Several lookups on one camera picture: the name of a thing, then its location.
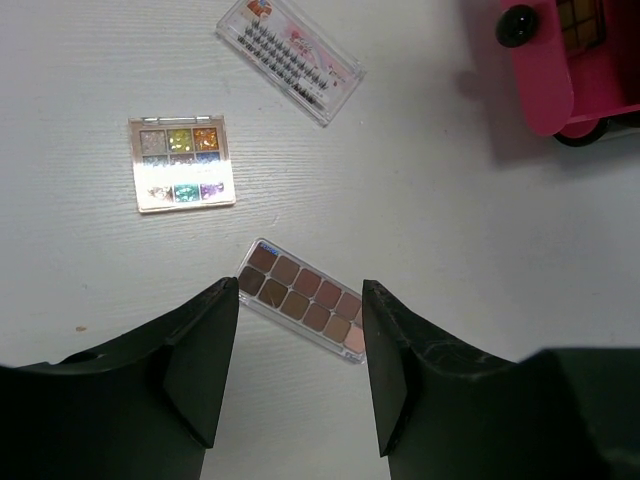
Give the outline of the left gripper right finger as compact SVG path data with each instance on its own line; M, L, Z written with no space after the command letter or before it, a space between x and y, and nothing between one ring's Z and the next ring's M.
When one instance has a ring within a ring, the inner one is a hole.
M362 286L379 453L395 479L635 479L639 352L478 349Z

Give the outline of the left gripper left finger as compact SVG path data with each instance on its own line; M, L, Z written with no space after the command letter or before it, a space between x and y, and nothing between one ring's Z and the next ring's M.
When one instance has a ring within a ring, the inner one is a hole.
M239 313L223 278L63 361L1 370L5 479L197 479L214 445Z

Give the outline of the pink brown eyeshadow palette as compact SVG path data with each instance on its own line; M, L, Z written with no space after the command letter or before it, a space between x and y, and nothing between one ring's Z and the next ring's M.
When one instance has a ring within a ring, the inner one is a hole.
M264 238L249 248L237 279L245 307L350 364L365 362L362 300L354 290Z

